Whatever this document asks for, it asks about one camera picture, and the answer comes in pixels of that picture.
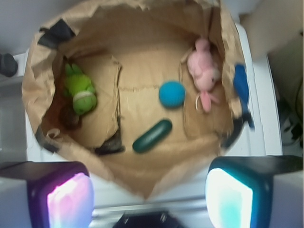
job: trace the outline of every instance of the brown paper bag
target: brown paper bag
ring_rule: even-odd
[[[233,118],[241,115],[232,81],[235,64],[244,60],[235,24],[220,2],[89,0],[45,27],[59,19],[76,36],[55,50],[39,45],[42,33],[36,34],[22,85],[41,144],[145,198],[185,181],[222,153],[220,143],[233,131]],[[200,36],[211,41],[222,72],[213,91],[220,104],[213,105],[210,114],[195,109],[198,91],[186,65]],[[67,103],[62,96],[66,59],[91,77],[98,97],[97,108],[73,131],[58,121]],[[161,105],[158,91],[168,80],[185,86],[184,107],[168,110]],[[136,154],[132,143],[163,118],[171,119],[172,132],[151,151]],[[51,129],[60,134],[51,138]],[[123,153],[98,157],[88,149],[101,146],[118,129]]]

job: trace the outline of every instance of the led light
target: led light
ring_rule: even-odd
[[[47,196],[51,228],[85,228],[92,220],[94,191],[90,178],[76,174]]]
[[[206,180],[206,203],[216,228],[249,228],[253,191],[220,168]]]

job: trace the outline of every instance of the blue ball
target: blue ball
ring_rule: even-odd
[[[159,91],[161,104],[166,108],[177,108],[181,106],[185,100],[185,96],[185,87],[177,81],[164,83]]]

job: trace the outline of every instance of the green plush toy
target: green plush toy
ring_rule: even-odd
[[[66,64],[65,87],[66,93],[73,97],[73,109],[77,115],[83,115],[96,107],[93,83],[76,64]]]

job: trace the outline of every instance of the blue toy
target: blue toy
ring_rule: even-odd
[[[185,87],[177,81],[169,81],[160,87],[159,98],[161,104],[166,108],[177,108],[185,100]]]
[[[236,64],[235,66],[235,76],[233,80],[233,86],[239,96],[239,99],[241,101],[242,109],[243,109],[243,116],[250,116],[248,118],[248,124],[250,128],[254,129],[254,123],[251,118],[250,111],[248,109],[248,103],[249,103],[249,87],[247,83],[247,74],[245,67],[241,64]]]

